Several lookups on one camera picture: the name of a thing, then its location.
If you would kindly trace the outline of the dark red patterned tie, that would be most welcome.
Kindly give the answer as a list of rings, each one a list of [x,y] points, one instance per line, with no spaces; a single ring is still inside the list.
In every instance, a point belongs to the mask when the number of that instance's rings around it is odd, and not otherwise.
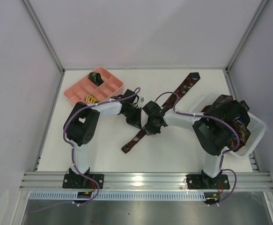
[[[186,93],[200,80],[198,72],[190,73],[182,83],[171,93],[167,100],[160,106],[156,101],[149,101],[145,104],[142,110],[148,116],[146,124],[140,129],[136,136],[125,144],[121,150],[128,153],[144,136],[155,135],[161,132],[161,127],[166,124],[163,120],[165,113],[173,108],[174,104],[178,102]]]

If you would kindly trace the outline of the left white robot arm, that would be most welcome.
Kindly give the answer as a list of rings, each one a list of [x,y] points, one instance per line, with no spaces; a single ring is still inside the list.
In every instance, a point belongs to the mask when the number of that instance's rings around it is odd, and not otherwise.
[[[63,188],[96,188],[90,174],[90,144],[96,131],[98,121],[113,115],[124,115],[126,123],[141,128],[141,108],[138,107],[140,88],[134,91],[127,89],[123,95],[112,96],[103,101],[75,104],[63,126],[63,139],[71,147],[71,161],[64,176]]]

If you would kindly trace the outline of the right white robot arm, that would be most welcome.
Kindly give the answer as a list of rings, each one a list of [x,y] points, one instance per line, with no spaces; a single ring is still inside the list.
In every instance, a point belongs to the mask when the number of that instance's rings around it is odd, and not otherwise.
[[[161,108],[156,102],[147,103],[143,111],[148,116],[145,125],[147,135],[160,133],[161,127],[179,127],[194,131],[205,151],[205,164],[201,174],[187,178],[189,189],[216,189],[220,181],[221,158],[230,142],[232,132],[218,119],[210,119],[202,113],[186,114],[168,107]]]

